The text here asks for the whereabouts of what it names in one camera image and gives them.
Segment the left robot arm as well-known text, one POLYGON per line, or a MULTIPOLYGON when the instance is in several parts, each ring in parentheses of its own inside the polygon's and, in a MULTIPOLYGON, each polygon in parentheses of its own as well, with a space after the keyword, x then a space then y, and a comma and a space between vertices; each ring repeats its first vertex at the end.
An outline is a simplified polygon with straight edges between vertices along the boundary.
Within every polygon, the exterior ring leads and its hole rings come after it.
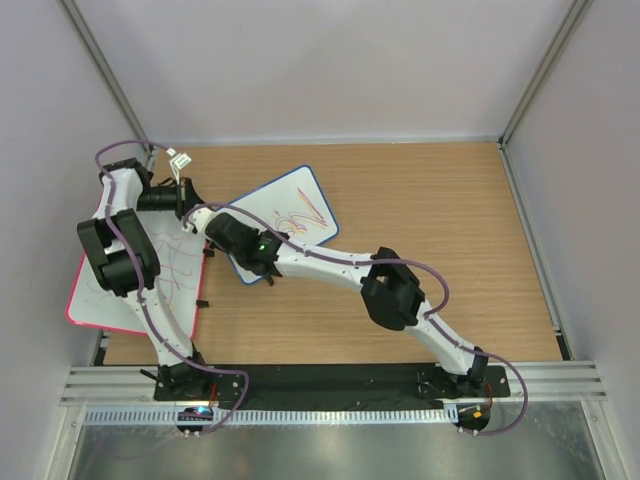
POLYGON ((141 371, 155 381, 154 398, 202 399, 212 388, 212 375, 161 291, 161 262, 138 217, 140 211, 171 211, 182 219, 200 197, 190 180, 153 186, 153 174, 135 158, 99 168, 99 206, 76 227, 85 258, 98 285, 128 305, 155 349, 157 372, 141 371))

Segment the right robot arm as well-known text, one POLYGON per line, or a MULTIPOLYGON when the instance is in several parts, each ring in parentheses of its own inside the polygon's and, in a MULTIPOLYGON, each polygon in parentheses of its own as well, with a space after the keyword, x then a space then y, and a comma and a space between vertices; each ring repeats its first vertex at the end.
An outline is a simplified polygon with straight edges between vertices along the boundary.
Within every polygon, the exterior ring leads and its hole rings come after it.
POLYGON ((314 279, 358 293, 374 323, 409 333, 436 356, 439 370, 432 381, 436 391, 472 396, 485 386, 485 352, 439 316, 448 302, 449 288, 437 272, 432 274, 441 282, 444 298, 433 307, 410 270, 424 266, 399 258, 392 249, 356 254, 309 246, 270 228, 259 230, 227 212, 208 212, 193 223, 215 248, 258 277, 314 279))

